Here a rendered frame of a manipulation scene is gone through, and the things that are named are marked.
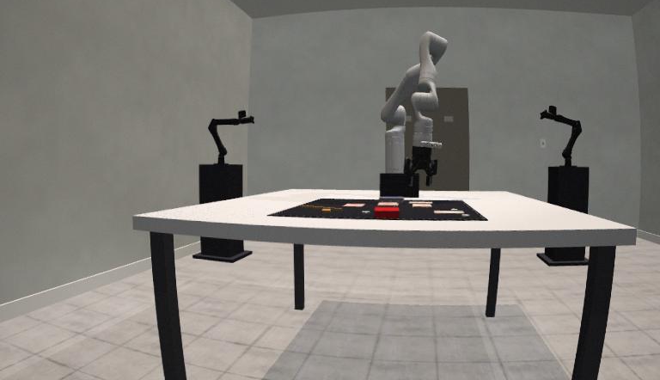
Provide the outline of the red rectangular block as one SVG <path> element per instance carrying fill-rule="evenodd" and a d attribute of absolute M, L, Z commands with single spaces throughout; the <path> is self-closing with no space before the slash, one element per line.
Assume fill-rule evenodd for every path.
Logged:
<path fill-rule="evenodd" d="M 386 209 L 387 207 L 376 207 L 375 218 L 400 218 L 400 211 L 398 207 Z"/>

